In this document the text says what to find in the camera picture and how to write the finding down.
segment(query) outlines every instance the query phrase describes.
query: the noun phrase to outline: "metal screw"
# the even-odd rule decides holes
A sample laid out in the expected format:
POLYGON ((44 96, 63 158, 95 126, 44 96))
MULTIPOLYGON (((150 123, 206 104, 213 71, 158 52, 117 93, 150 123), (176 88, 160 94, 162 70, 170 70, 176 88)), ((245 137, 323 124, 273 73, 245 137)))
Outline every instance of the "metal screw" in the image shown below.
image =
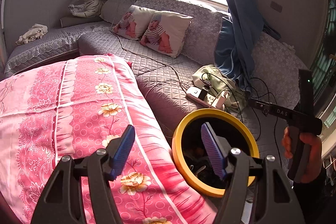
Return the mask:
POLYGON ((241 151, 240 151, 239 148, 234 147, 234 148, 231 149, 231 153, 232 153, 233 155, 239 155, 240 152, 241 152, 241 151))
POLYGON ((101 156, 101 155, 105 155, 106 154, 106 150, 104 148, 100 148, 96 151, 97 155, 101 156))
POLYGON ((266 160, 275 161, 275 157, 273 155, 267 155, 266 160))
POLYGON ((69 160, 70 160, 70 156, 69 155, 65 155, 65 156, 62 157, 62 161, 63 162, 67 162, 69 160))

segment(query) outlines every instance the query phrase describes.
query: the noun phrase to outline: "stuffed white tiger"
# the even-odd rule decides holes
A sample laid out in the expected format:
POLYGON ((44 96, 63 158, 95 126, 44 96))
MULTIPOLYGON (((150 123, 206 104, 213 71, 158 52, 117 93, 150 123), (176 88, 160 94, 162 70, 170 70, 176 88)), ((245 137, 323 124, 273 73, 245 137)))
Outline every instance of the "stuffed white tiger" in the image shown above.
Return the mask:
POLYGON ((93 17, 98 16, 101 13, 101 7, 103 2, 100 0, 83 0, 84 4, 81 5, 69 5, 71 13, 76 17, 93 17))

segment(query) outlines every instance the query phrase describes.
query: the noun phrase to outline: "striped shirt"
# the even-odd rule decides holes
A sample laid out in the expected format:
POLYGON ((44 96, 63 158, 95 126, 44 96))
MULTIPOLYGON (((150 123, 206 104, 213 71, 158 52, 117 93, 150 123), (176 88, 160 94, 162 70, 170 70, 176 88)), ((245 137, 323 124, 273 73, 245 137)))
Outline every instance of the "striped shirt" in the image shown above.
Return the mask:
POLYGON ((132 15, 130 15, 128 18, 124 19, 122 18, 120 21, 119 21, 119 26, 121 29, 126 29, 129 24, 134 21, 134 18, 132 15))
POLYGON ((164 29, 161 25, 157 25, 154 30, 147 29, 145 32, 145 36, 148 39, 150 44, 158 44, 160 40, 160 36, 164 33, 164 29))

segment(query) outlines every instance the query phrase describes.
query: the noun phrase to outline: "power socket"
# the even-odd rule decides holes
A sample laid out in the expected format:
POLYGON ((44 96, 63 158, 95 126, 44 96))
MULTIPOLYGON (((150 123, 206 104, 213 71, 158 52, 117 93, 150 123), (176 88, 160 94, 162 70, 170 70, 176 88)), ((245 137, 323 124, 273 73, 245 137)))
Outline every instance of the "power socket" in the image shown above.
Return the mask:
POLYGON ((193 99, 197 103, 205 106, 205 107, 210 107, 210 108, 216 108, 215 106, 212 105, 212 103, 215 101, 215 97, 210 95, 209 93, 206 95, 204 100, 201 100, 198 98, 199 94, 201 93, 201 90, 195 86, 191 86, 188 88, 186 94, 189 98, 193 99))

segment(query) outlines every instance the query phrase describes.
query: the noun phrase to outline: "power strip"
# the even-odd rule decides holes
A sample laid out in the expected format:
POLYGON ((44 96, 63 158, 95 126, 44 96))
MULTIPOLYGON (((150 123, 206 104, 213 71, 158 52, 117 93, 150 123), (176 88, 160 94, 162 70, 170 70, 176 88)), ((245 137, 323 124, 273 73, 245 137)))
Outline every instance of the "power strip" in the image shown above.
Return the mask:
POLYGON ((196 101, 197 103, 205 106, 205 107, 209 107, 209 108, 217 108, 219 110, 225 110, 224 102, 225 99, 227 98, 227 92, 224 93, 222 96, 224 96, 225 98, 223 98, 223 104, 219 107, 216 107, 216 102, 218 102, 219 98, 216 99, 214 96, 210 95, 209 93, 206 95, 206 97, 204 98, 204 100, 201 100, 200 98, 198 98, 199 94, 201 93, 201 90, 195 86, 191 86, 190 88, 188 88, 186 94, 189 98, 193 99, 194 101, 196 101))

